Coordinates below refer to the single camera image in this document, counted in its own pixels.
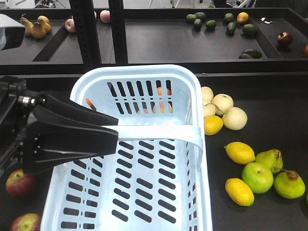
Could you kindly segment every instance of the green avocado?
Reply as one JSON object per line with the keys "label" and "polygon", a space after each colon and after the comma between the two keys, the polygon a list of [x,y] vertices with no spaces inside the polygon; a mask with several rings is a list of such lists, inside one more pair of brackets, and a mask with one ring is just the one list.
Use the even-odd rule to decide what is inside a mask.
{"label": "green avocado", "polygon": [[239,59],[253,59],[253,57],[249,54],[242,53],[239,57]]}
{"label": "green avocado", "polygon": [[209,30],[215,30],[215,27],[217,26],[217,22],[215,20],[210,20],[206,22],[205,26]]}
{"label": "green avocado", "polygon": [[242,27],[242,30],[243,33],[248,36],[253,36],[259,31],[258,27],[253,24],[245,24]]}
{"label": "green avocado", "polygon": [[236,24],[234,22],[228,23],[227,33],[233,35],[236,30]]}
{"label": "green avocado", "polygon": [[186,15],[186,21],[188,23],[193,23],[196,19],[197,19],[197,16],[194,15],[194,14],[190,13],[190,14]]}
{"label": "green avocado", "polygon": [[226,13],[225,16],[223,17],[223,21],[226,24],[233,22],[234,21],[234,15],[232,13]]}
{"label": "green avocado", "polygon": [[197,13],[194,13],[194,15],[196,15],[197,18],[201,19],[203,23],[205,22],[205,19],[206,19],[205,13],[203,13],[203,12],[197,12]]}
{"label": "green avocado", "polygon": [[242,54],[249,54],[250,56],[252,56],[254,59],[259,59],[262,57],[262,53],[256,49],[247,49],[245,51],[242,52]]}
{"label": "green avocado", "polygon": [[197,18],[194,22],[193,22],[193,27],[196,29],[196,30],[200,30],[201,27],[202,27],[202,20],[200,18]]}

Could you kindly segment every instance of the pear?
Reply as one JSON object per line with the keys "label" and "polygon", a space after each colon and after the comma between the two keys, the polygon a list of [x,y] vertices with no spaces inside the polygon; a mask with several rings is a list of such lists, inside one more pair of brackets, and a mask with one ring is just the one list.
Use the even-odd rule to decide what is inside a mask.
{"label": "pear", "polygon": [[45,23],[50,24],[49,19],[48,19],[46,16],[44,16],[44,15],[40,15],[40,16],[38,17],[38,20],[39,20],[39,19],[43,19]]}
{"label": "pear", "polygon": [[40,23],[42,25],[42,27],[44,28],[44,30],[46,31],[46,34],[50,33],[51,32],[51,25],[46,23],[44,21],[44,19],[42,18],[39,18],[38,19],[38,23]]}
{"label": "pear", "polygon": [[46,31],[44,30],[43,26],[38,22],[34,23],[31,34],[36,39],[42,39],[46,37]]}
{"label": "pear", "polygon": [[305,192],[305,184],[299,174],[295,171],[279,173],[274,179],[276,193],[287,199],[295,199]]}
{"label": "pear", "polygon": [[25,30],[25,36],[31,36],[31,33],[32,33],[32,27],[33,27],[33,24],[32,22],[26,20],[26,19],[23,19],[20,21],[20,23],[22,25],[25,26],[26,30]]}
{"label": "pear", "polygon": [[273,175],[279,173],[283,166],[282,153],[278,149],[270,149],[257,154],[255,161],[267,166]]}
{"label": "pear", "polygon": [[30,22],[28,19],[26,19],[26,18],[24,17],[24,15],[25,15],[25,14],[21,15],[19,21],[21,22],[22,20],[26,20],[26,21]]}

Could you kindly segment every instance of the white camera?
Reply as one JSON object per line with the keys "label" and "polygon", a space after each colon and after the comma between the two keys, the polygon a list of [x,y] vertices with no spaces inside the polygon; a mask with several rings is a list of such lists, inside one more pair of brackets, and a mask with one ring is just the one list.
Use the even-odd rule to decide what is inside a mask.
{"label": "white camera", "polygon": [[25,27],[10,17],[0,14],[0,51],[19,47],[24,39]]}

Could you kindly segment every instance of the plastic basket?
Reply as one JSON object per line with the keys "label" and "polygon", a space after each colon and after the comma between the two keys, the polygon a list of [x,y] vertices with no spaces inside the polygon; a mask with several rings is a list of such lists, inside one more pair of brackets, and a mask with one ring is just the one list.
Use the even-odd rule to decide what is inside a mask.
{"label": "plastic basket", "polygon": [[[41,229],[211,231],[202,95],[196,76],[169,64],[102,67],[74,85],[71,99],[89,107],[86,98],[97,111],[118,118],[118,127],[197,126],[201,152],[177,139],[133,139],[119,141],[115,154],[56,166]],[[162,105],[166,110],[158,109]]]}

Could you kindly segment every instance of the lemon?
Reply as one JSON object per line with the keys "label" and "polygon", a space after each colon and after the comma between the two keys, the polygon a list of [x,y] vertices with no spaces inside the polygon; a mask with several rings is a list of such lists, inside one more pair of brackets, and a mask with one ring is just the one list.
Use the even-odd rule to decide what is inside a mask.
{"label": "lemon", "polygon": [[204,118],[205,134],[208,136],[218,133],[223,126],[222,118],[217,115],[209,115]]}
{"label": "lemon", "polygon": [[225,189],[229,197],[240,206],[251,206],[255,201],[250,187],[239,178],[227,179]]}
{"label": "lemon", "polygon": [[242,142],[228,143],[225,150],[228,157],[240,165],[247,165],[256,158],[254,150],[248,144]]}

